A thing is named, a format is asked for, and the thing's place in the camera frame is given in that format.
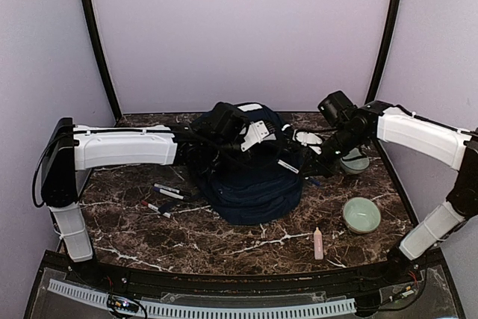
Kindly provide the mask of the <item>blue pen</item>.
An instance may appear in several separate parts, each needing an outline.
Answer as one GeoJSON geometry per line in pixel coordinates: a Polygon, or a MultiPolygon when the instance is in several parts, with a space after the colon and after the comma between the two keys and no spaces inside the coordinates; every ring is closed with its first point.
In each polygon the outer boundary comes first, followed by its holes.
{"type": "MultiPolygon", "coordinates": [[[[284,167],[284,168],[287,169],[287,170],[290,170],[292,173],[294,173],[294,174],[296,174],[296,175],[299,175],[299,170],[298,170],[296,167],[290,165],[289,163],[287,163],[287,162],[285,162],[285,161],[279,159],[279,160],[277,161],[277,164],[280,165],[280,166],[282,166],[282,167],[284,167]]],[[[313,184],[313,185],[316,186],[316,187],[320,187],[320,186],[321,186],[321,183],[320,183],[318,180],[313,179],[313,178],[310,177],[310,176],[302,176],[302,177],[303,177],[307,182],[313,184]]]]}

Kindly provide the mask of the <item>navy blue student backpack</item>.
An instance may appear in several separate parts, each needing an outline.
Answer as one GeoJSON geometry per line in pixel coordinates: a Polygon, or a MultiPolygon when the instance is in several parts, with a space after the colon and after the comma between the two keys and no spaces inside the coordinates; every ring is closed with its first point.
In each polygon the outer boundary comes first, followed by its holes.
{"type": "Polygon", "coordinates": [[[278,113],[257,102],[219,102],[190,126],[202,141],[188,148],[187,169],[202,197],[228,223],[267,223],[299,205],[303,180],[277,161],[299,169],[302,152],[290,142],[291,127],[278,113]],[[260,120],[270,135],[242,152],[249,124],[260,120]]]}

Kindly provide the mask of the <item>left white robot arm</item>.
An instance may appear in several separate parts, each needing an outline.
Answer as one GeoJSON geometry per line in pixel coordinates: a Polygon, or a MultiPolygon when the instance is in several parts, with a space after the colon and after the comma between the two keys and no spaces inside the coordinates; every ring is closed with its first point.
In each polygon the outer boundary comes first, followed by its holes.
{"type": "Polygon", "coordinates": [[[195,146],[213,149],[230,159],[267,135],[245,112],[229,103],[217,103],[199,123],[142,128],[77,126],[60,119],[40,156],[32,179],[34,205],[47,206],[66,244],[75,272],[89,286],[105,281],[105,269],[94,260],[94,250],[78,204],[76,172],[126,164],[183,164],[195,146]]]}

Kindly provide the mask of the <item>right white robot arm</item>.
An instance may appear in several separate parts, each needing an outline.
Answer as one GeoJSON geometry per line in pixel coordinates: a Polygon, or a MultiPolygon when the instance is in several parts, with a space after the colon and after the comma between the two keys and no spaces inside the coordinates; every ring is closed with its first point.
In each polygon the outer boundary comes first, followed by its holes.
{"type": "Polygon", "coordinates": [[[458,173],[445,201],[388,252],[381,277],[396,285],[430,247],[477,215],[477,133],[387,102],[372,101],[359,108],[342,91],[329,94],[317,108],[335,132],[325,140],[315,130],[294,132],[293,139],[313,152],[299,170],[304,176],[330,177],[340,158],[374,139],[428,155],[458,173]]]}

